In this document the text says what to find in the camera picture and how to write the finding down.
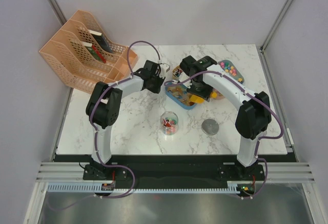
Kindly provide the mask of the grey metal jar lid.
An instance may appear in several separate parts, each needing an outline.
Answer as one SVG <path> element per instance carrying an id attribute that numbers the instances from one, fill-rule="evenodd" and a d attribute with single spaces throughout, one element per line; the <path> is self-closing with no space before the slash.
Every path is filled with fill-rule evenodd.
<path id="1" fill-rule="evenodd" d="M 202 122 L 201 129 L 205 134 L 207 134 L 209 136 L 213 136 L 218 133 L 219 124 L 216 120 L 208 118 Z"/>

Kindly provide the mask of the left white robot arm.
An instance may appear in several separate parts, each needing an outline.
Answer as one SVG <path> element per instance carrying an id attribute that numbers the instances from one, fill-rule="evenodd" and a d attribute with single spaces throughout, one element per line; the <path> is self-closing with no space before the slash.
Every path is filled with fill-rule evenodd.
<path id="1" fill-rule="evenodd" d="M 92 161 L 85 166 L 84 180 L 105 180 L 112 175 L 111 131 L 116 122 L 121 100 L 133 93 L 148 90 L 158 94 L 170 70 L 168 64 L 147 60 L 142 68 L 129 77 L 106 84 L 98 82 L 86 107 L 86 114 L 94 129 L 94 151 Z"/>

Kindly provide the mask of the pink gummy tray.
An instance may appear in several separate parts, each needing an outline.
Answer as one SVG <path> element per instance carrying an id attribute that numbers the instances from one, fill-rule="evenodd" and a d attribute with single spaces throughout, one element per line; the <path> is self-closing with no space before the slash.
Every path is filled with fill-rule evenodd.
<path id="1" fill-rule="evenodd" d="M 224 99 L 225 97 L 216 89 L 213 89 L 212 93 L 211 93 L 211 98 L 215 99 L 215 100 L 221 100 Z"/>

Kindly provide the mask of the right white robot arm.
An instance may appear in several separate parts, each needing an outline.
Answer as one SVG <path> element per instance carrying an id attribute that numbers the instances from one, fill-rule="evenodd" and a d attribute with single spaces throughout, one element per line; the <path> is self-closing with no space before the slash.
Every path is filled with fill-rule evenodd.
<path id="1" fill-rule="evenodd" d="M 217 90 L 236 108 L 235 127 L 240 134 L 240 146 L 234 171 L 239 179 L 248 179 L 256 170 L 259 141 L 265 138 L 272 121 L 269 96 L 263 91 L 249 90 L 226 74 L 209 56 L 200 60 L 187 56 L 179 66 L 183 71 L 179 82 L 189 93 L 208 101 Z"/>

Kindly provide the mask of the light blue star candy tray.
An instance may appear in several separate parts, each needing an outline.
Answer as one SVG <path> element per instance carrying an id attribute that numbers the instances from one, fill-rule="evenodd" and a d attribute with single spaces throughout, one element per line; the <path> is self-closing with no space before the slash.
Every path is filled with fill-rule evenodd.
<path id="1" fill-rule="evenodd" d="M 241 84 L 244 83 L 244 77 L 242 76 L 241 72 L 230 60 L 221 60 L 218 62 L 218 64 L 225 71 L 225 73 L 230 75 L 231 78 L 234 78 Z"/>

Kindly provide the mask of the tan lollipop tray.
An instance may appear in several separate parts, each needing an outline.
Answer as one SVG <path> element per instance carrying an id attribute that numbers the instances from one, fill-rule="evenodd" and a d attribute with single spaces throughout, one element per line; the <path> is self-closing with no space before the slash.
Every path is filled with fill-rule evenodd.
<path id="1" fill-rule="evenodd" d="M 183 72 L 183 70 L 180 68 L 180 66 L 176 66 L 173 70 L 172 70 L 172 78 L 174 80 L 179 80 L 179 77 L 181 75 L 181 73 Z"/>

